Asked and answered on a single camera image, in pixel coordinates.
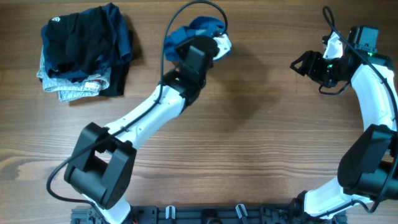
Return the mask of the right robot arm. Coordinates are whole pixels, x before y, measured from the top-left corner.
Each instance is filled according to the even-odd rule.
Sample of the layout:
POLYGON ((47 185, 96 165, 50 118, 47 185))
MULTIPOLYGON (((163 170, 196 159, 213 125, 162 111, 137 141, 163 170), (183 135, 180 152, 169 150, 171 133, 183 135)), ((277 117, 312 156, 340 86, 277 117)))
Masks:
POLYGON ((320 87, 340 81, 354 89, 363 118, 364 132, 348 149, 337 176, 303 195, 303 213, 331 219, 356 204, 397 200, 397 167, 384 161, 385 153, 397 158, 397 94, 391 60, 377 53, 379 31, 352 27, 343 45, 336 32, 323 37, 323 53, 306 51, 291 69, 308 76, 320 87))

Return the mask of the blue polo shirt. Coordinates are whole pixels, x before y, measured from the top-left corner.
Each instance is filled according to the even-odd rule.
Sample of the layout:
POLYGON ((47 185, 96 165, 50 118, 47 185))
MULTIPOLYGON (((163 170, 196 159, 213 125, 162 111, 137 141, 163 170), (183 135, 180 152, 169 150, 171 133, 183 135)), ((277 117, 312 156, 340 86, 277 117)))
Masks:
POLYGON ((168 61, 178 61, 179 56, 175 47, 192 37, 205 35, 213 38, 213 33, 225 30, 225 23, 215 17, 199 16, 196 17, 188 26, 181 26, 166 37, 164 44, 164 54, 168 61))

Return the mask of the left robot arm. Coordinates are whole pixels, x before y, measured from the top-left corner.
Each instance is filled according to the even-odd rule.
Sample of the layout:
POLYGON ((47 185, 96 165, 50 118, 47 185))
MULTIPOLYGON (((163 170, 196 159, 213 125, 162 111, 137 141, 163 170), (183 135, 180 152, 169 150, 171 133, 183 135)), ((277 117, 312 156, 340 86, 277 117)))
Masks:
POLYGON ((64 179, 91 203, 85 218, 72 223, 131 223, 124 193, 138 149, 165 123, 180 115, 200 95, 206 72, 231 50, 226 34, 198 35, 176 46, 180 68, 167 72, 148 99, 104 127, 88 124, 74 148, 64 179))

